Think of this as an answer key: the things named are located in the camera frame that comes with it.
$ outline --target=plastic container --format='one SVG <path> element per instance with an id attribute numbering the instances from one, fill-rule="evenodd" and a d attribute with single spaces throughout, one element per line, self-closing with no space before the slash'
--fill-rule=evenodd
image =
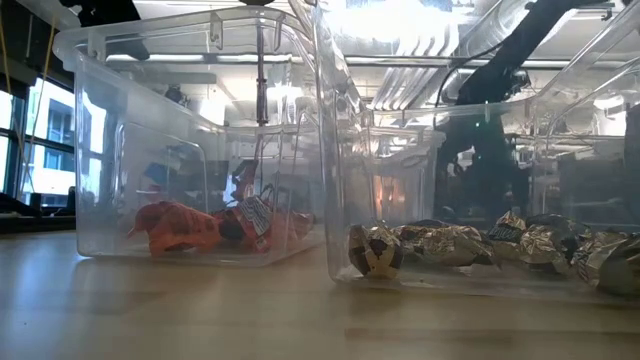
<path id="1" fill-rule="evenodd" d="M 387 112 L 363 105 L 333 28 L 321 7 L 313 10 L 330 276 L 375 287 L 637 303 L 640 244 L 631 233 L 640 218 L 631 216 L 635 202 L 622 200 L 640 183 L 630 158 L 622 161 L 637 141 L 629 128 L 601 129 L 603 117 L 638 102 L 637 54 L 625 46 L 637 43 L 639 13 L 640 5 L 629 6 L 538 96 Z M 469 125 L 486 131 L 475 143 L 482 149 L 459 144 L 456 129 Z M 394 146 L 405 132 L 414 134 L 409 146 Z M 414 151 L 429 156 L 415 163 Z M 508 171 L 496 176 L 498 167 Z"/>
<path id="2" fill-rule="evenodd" d="M 260 7 L 60 33 L 79 253 L 260 266 L 322 242 L 310 45 L 291 15 Z"/>

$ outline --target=table surface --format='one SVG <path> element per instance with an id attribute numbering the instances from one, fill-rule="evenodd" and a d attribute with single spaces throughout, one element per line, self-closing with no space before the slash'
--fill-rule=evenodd
<path id="1" fill-rule="evenodd" d="M 323 248 L 260 269 L 0 238 L 0 359 L 640 359 L 640 310 L 350 289 Z"/>

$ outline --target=soccer ball chocolate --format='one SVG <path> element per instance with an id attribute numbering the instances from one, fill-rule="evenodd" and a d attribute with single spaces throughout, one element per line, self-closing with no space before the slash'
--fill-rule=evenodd
<path id="1" fill-rule="evenodd" d="M 349 259 L 367 278 L 393 279 L 402 265 L 402 247 L 384 225 L 371 230 L 355 225 L 349 232 Z"/>

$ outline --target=foil-wrapped chocolate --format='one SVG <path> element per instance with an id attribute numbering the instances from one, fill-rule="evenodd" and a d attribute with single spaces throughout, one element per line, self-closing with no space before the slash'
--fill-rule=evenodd
<path id="1" fill-rule="evenodd" d="M 591 239 L 591 228 L 587 225 L 575 222 L 564 216 L 554 214 L 542 214 L 527 218 L 526 226 L 547 226 L 554 229 L 553 241 L 556 248 L 562 248 L 567 262 L 573 258 L 573 254 Z"/>
<path id="2" fill-rule="evenodd" d="M 384 225 L 368 230 L 354 225 L 349 231 L 349 260 L 365 277 L 393 279 L 404 258 L 400 241 Z"/>
<path id="3" fill-rule="evenodd" d="M 640 296 L 640 235 L 598 232 L 575 252 L 578 276 L 600 291 Z"/>
<path id="4" fill-rule="evenodd" d="M 520 239 L 520 260 L 534 270 L 568 274 L 567 249 L 559 240 L 557 229 L 551 226 L 530 226 Z"/>
<path id="5" fill-rule="evenodd" d="M 483 243 L 478 230 L 469 226 L 402 226 L 399 238 L 405 254 L 416 254 L 426 262 L 443 266 L 491 265 L 491 246 Z"/>
<path id="6" fill-rule="evenodd" d="M 496 256 L 501 259 L 519 260 L 520 239 L 526 228 L 525 221 L 511 211 L 498 219 L 496 225 L 487 233 Z"/>

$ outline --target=orange candy wrapper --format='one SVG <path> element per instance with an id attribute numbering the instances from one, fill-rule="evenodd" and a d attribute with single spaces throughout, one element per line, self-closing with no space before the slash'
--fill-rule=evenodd
<path id="1" fill-rule="evenodd" d="M 249 253 L 263 254 L 274 247 L 276 241 L 284 239 L 285 234 L 281 231 L 285 229 L 289 240 L 287 248 L 295 248 L 311 231 L 313 222 L 311 214 L 273 214 L 269 206 L 256 196 L 214 215 L 162 201 L 138 210 L 129 237 L 146 231 L 152 256 L 192 248 L 209 252 L 221 241 L 240 245 Z"/>

